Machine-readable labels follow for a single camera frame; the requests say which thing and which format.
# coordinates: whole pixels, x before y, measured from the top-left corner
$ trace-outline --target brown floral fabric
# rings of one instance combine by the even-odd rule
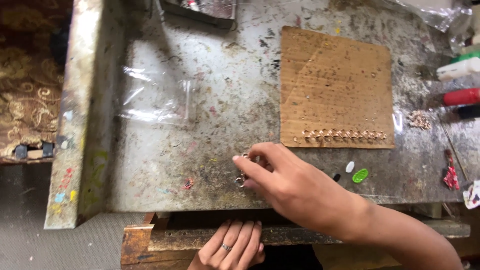
[[[49,42],[71,10],[72,0],[0,0],[0,159],[55,142],[63,67]]]

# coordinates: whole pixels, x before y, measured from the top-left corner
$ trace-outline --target workbench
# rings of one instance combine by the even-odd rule
[[[441,101],[443,93],[458,87],[479,86],[479,78],[447,83],[436,80],[436,68],[447,64],[452,55],[447,36],[413,14],[362,0],[269,0],[239,4],[238,26],[224,31],[182,17],[161,16],[156,10],[150,18],[148,9],[138,4],[126,4],[125,10],[128,15],[121,25],[126,28],[126,49],[119,50],[126,52],[125,65],[152,71],[168,67],[185,78],[196,79],[196,123],[180,127],[115,117],[112,150],[106,149],[108,173],[101,177],[107,179],[101,180],[102,206],[97,210],[267,208],[253,191],[234,183],[240,172],[231,158],[255,143],[279,141],[279,60],[284,25],[383,45],[391,52],[396,148],[290,148],[301,159],[329,176],[341,174],[340,185],[377,204],[459,202],[463,200],[461,192],[471,182],[466,181],[455,160],[460,190],[449,190],[443,183],[448,165],[444,150],[451,147],[442,118],[468,178],[472,181],[480,175],[480,122],[456,120]],[[431,130],[409,126],[406,116],[414,110],[428,116]],[[69,152],[75,150],[75,144],[72,147],[61,149],[61,158],[67,160],[67,153],[75,156],[76,152]],[[354,172],[362,168],[369,171],[360,184],[352,182],[352,173],[345,173],[350,161],[355,161]],[[54,163],[54,175],[65,170],[62,162]],[[193,186],[182,189],[188,178]],[[50,192],[52,201],[56,190],[51,188]],[[62,227],[65,216],[55,218],[58,212],[49,210],[51,223],[46,224]]]

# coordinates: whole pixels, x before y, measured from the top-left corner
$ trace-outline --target left hand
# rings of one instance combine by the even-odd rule
[[[257,221],[225,222],[195,255],[188,270],[246,270],[265,260],[260,243],[262,223]],[[232,248],[227,251],[221,245]]]

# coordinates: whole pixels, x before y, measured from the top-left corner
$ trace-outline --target cardboard piece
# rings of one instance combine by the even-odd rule
[[[395,148],[390,51],[282,29],[280,141],[288,147]],[[305,139],[302,131],[384,132],[386,139]]]

